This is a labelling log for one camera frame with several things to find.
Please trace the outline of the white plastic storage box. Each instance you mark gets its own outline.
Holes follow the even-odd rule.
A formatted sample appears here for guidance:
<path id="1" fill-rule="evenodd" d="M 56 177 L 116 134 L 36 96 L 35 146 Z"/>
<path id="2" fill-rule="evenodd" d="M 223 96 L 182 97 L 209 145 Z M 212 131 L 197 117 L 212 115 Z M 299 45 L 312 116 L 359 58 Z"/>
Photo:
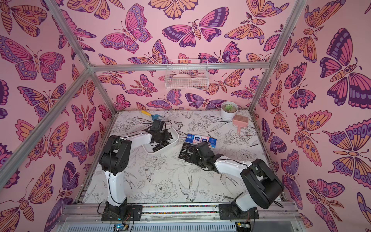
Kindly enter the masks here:
<path id="1" fill-rule="evenodd" d="M 142 145 L 145 152 L 150 155 L 157 155 L 157 154 L 160 154 L 161 152 L 162 153 L 167 152 L 172 147 L 174 147 L 179 140 L 179 134 L 174 127 L 171 127 L 170 129 L 168 129 L 168 133 L 169 133 L 169 138 L 166 141 L 162 141 L 160 143 Z"/>

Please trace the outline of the blue cartoon tissue pack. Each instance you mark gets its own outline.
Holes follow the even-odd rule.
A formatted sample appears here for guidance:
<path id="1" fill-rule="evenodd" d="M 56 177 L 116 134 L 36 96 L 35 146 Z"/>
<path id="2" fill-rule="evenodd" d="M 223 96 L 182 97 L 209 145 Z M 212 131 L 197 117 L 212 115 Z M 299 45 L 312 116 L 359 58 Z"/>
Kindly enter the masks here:
<path id="1" fill-rule="evenodd" d="M 210 148 L 216 148 L 217 139 L 210 137 L 208 140 L 208 145 Z"/>

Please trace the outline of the light pink tissue pack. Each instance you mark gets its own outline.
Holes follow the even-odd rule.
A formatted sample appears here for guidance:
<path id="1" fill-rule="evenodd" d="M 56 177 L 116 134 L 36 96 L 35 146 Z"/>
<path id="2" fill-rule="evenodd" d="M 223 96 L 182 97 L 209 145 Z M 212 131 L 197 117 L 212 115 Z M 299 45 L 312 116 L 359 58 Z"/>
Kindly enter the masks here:
<path id="1" fill-rule="evenodd" d="M 202 142 L 207 142 L 207 143 L 208 143 L 208 142 L 209 142 L 209 139 L 210 139 L 210 138 L 207 137 L 207 136 L 202 136 L 202 140 L 201 140 L 201 141 L 202 141 Z"/>

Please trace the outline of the pink white tissue pack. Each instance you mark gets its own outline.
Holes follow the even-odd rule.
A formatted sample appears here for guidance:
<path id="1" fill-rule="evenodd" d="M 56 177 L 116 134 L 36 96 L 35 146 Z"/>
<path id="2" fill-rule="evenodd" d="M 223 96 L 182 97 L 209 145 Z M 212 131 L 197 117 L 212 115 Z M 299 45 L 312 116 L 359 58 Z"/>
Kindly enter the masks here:
<path id="1" fill-rule="evenodd" d="M 201 135 L 194 135 L 193 144 L 199 144 L 202 142 L 202 136 Z"/>

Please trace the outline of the blue pocket tissue pack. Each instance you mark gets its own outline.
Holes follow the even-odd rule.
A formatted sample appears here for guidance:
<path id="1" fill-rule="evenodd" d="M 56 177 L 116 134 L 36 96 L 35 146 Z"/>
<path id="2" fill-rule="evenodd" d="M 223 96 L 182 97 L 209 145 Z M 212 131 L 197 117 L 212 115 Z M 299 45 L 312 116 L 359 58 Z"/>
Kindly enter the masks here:
<path id="1" fill-rule="evenodd" d="M 194 134 L 188 133 L 186 136 L 185 142 L 189 144 L 193 144 L 193 140 L 194 140 Z"/>

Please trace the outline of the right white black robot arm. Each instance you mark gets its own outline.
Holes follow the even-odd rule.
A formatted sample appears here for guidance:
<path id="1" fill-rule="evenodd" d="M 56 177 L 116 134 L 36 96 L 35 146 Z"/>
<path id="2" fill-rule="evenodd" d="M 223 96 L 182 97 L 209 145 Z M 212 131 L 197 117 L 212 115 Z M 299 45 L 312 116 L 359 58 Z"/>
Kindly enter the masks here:
<path id="1" fill-rule="evenodd" d="M 272 204 L 283 208 L 277 198 L 285 187 L 270 167 L 261 159 L 252 162 L 236 161 L 222 154 L 215 154 L 208 143 L 195 145 L 191 162 L 207 172 L 216 172 L 240 178 L 247 191 L 239 194 L 232 202 L 238 213 L 260 207 L 268 209 Z"/>

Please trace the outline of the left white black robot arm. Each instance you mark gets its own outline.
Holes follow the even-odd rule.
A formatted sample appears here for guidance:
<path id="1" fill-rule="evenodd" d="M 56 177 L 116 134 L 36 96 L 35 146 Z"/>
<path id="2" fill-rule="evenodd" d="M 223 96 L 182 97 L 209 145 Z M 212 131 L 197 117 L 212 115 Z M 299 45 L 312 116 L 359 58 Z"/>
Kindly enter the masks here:
<path id="1" fill-rule="evenodd" d="M 179 140 L 179 134 L 173 126 L 166 128 L 166 122 L 153 121 L 152 125 L 140 132 L 129 135 L 111 135 L 100 156 L 99 164 L 105 173 L 108 187 L 108 204 L 113 207 L 126 205 L 124 170 L 136 148 L 142 147 L 149 155 L 168 151 Z"/>

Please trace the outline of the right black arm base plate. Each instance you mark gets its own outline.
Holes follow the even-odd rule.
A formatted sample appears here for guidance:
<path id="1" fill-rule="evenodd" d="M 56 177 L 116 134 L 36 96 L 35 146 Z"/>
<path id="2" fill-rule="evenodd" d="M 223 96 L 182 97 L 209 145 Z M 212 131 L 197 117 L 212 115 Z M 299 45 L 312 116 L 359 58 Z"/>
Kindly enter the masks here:
<path id="1" fill-rule="evenodd" d="M 242 211 L 233 204 L 219 204 L 219 217 L 222 220 L 254 220 L 259 219 L 257 208 L 251 208 L 248 211 Z"/>

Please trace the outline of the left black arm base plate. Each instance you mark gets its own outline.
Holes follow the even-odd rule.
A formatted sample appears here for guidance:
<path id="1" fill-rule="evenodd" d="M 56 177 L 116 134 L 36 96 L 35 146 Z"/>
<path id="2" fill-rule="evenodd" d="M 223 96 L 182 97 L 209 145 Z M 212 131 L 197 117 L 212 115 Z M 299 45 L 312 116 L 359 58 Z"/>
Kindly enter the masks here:
<path id="1" fill-rule="evenodd" d="M 101 221 L 140 221 L 143 212 L 142 205 L 112 206 L 106 203 Z"/>

